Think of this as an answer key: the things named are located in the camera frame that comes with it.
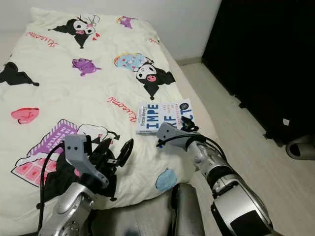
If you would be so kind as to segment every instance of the book cover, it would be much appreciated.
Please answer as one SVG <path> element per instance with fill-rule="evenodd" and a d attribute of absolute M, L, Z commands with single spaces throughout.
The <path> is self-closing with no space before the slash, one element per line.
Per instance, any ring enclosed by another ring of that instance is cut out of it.
<path fill-rule="evenodd" d="M 169 103 L 140 103 L 136 132 L 157 133 L 163 122 L 181 129 L 182 116 L 194 121 L 189 99 Z"/>

